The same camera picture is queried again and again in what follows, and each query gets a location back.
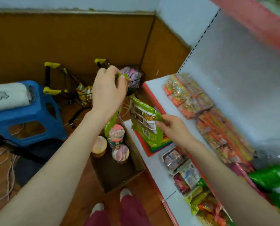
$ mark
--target round container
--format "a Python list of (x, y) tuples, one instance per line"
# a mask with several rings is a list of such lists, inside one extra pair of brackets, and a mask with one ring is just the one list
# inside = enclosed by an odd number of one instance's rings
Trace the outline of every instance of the round container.
[(107, 140), (102, 136), (98, 136), (92, 149), (93, 157), (99, 158), (103, 156), (106, 148), (107, 148)]
[(112, 157), (117, 163), (125, 163), (129, 157), (129, 148), (124, 144), (113, 147)]
[(122, 143), (124, 133), (125, 133), (124, 128), (121, 125), (119, 124), (114, 125), (114, 127), (110, 130), (109, 136), (107, 138), (107, 141), (111, 148)]

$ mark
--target cardboard box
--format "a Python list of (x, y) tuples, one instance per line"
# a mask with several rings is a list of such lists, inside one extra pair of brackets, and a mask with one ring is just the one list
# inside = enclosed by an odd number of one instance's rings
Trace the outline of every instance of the cardboard box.
[(130, 155), (123, 164), (117, 163), (112, 157), (112, 149), (107, 146), (105, 154), (100, 158), (90, 156), (99, 184), (105, 194), (124, 187), (129, 181), (145, 170), (141, 155), (127, 132), (125, 126), (123, 143), (127, 145)]

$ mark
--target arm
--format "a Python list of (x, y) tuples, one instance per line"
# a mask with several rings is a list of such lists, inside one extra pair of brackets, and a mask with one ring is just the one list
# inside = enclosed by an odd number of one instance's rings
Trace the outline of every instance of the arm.
[(126, 80), (115, 86), (113, 66), (101, 68), (93, 86), (93, 109), (52, 158), (0, 211), (0, 225), (45, 225), (61, 223), (93, 145), (107, 121), (125, 98)]
[(237, 226), (280, 225), (278, 211), (195, 139), (182, 119), (171, 115), (163, 115), (163, 119), (156, 125), (191, 155)]

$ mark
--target hand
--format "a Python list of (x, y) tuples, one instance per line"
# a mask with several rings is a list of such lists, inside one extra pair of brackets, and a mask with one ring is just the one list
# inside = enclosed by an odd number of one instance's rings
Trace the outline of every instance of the hand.
[(115, 76), (120, 71), (115, 66), (100, 68), (93, 85), (93, 109), (104, 116), (107, 123), (122, 104), (126, 96), (127, 81), (122, 75), (115, 85)]
[(163, 122), (156, 121), (157, 127), (177, 146), (189, 150), (202, 142), (197, 140), (187, 129), (181, 118), (172, 115), (163, 115)]

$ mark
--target pants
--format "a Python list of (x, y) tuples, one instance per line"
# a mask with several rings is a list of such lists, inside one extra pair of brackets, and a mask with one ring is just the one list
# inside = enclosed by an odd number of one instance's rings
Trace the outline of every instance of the pants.
[[(140, 201), (131, 195), (125, 195), (121, 199), (120, 223), (121, 226), (153, 226)], [(95, 211), (84, 226), (111, 226), (107, 211)]]

